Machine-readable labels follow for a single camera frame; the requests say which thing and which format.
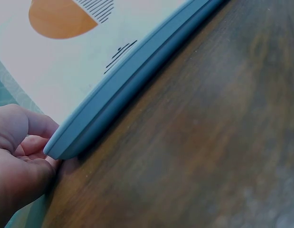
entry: orange semicircle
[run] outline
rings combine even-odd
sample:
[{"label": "orange semicircle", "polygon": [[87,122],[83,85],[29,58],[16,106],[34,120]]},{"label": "orange semicircle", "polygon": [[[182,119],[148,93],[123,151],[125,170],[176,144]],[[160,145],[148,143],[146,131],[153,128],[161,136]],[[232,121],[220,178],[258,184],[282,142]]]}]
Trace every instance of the orange semicircle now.
[{"label": "orange semicircle", "polygon": [[36,32],[53,39],[76,37],[97,26],[72,0],[32,0],[28,16]]}]

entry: dark wooden surface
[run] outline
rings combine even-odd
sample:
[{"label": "dark wooden surface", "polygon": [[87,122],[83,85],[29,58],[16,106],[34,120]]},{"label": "dark wooden surface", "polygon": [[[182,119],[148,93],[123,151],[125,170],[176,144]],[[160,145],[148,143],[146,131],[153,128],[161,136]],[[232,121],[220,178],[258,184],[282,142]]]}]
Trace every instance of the dark wooden surface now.
[{"label": "dark wooden surface", "polygon": [[103,142],[45,228],[294,227],[294,0],[231,0]]}]

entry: black stripe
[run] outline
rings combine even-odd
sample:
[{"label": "black stripe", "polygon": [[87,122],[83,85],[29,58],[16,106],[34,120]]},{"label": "black stripe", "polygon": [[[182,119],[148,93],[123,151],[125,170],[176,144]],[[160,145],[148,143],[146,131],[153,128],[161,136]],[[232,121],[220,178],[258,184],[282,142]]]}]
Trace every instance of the black stripe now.
[{"label": "black stripe", "polygon": [[106,2],[108,2],[108,0],[105,0],[103,3],[101,3],[100,5],[96,6],[94,9],[92,9],[90,12],[94,11],[95,9],[97,9],[98,7],[100,7],[101,5],[105,4]]},{"label": "black stripe", "polygon": [[100,3],[101,1],[103,1],[103,0],[98,0],[96,3],[94,3],[92,6],[90,6],[89,8],[87,8],[86,10],[89,10],[89,9],[91,9],[94,5],[96,5],[96,4],[98,4],[98,3]]},{"label": "black stripe", "polygon": [[115,62],[109,69],[107,69],[105,72],[104,72],[104,75],[112,68],[114,67],[114,65],[116,64],[117,62]]},{"label": "black stripe", "polygon": [[111,5],[109,5],[107,8],[105,8],[103,11],[99,12],[97,15],[95,15],[95,17],[97,17],[99,14],[103,13],[101,16],[99,16],[97,19],[100,19],[103,15],[105,15],[107,12],[109,12],[111,9],[113,9],[114,7],[112,7],[111,9],[108,9],[109,7],[113,6],[113,3]]},{"label": "black stripe", "polygon": [[113,62],[115,62],[126,50],[128,50],[130,47],[132,47],[135,43],[137,42],[134,41],[132,44],[130,44],[125,50],[123,50],[122,53],[119,54],[119,56],[117,56],[109,65],[107,65],[105,68],[108,68]]},{"label": "black stripe", "polygon": [[92,3],[90,3],[89,5],[87,5],[85,8],[88,8],[90,5],[94,4],[97,0],[93,0]]},{"label": "black stripe", "polygon": [[108,18],[108,16],[109,16],[111,13],[112,13],[112,12],[109,12],[109,13],[106,14],[103,18],[101,18],[99,21],[102,22],[102,20]]},{"label": "black stripe", "polygon": [[108,20],[108,18],[106,18],[104,21],[101,21],[100,23],[104,23],[106,20]]},{"label": "black stripe", "polygon": [[112,57],[112,59],[114,59],[115,58],[115,56],[117,56],[126,46],[128,46],[129,45],[129,43],[127,43],[125,46],[123,46],[123,48],[120,48],[119,50],[118,50],[118,52]]},{"label": "black stripe", "polygon": [[110,0],[110,1],[108,1],[106,4],[104,4],[101,8],[99,8],[98,10],[96,10],[92,15],[94,15],[94,14],[96,14],[98,11],[100,11],[100,10],[102,10],[104,7],[106,7],[108,4],[110,4],[111,2],[113,2],[113,0]]},{"label": "black stripe", "polygon": [[84,4],[84,6],[86,5],[86,4],[88,4],[89,2],[91,2],[92,0],[89,0],[88,2],[86,2],[85,4]]}]

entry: hand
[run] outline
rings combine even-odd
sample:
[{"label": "hand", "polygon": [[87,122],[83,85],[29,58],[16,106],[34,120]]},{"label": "hand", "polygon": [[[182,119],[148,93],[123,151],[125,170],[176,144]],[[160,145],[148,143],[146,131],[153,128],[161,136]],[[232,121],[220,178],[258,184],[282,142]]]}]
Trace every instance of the hand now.
[{"label": "hand", "polygon": [[0,107],[0,226],[40,197],[55,175],[58,161],[43,148],[57,128],[46,115],[15,104]]}]

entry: book cover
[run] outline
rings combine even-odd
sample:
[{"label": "book cover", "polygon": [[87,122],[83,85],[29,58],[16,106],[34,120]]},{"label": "book cover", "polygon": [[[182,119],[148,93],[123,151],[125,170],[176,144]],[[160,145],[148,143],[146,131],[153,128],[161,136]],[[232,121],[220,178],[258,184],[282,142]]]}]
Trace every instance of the book cover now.
[{"label": "book cover", "polygon": [[186,2],[0,1],[0,80],[18,104],[61,124]]}]

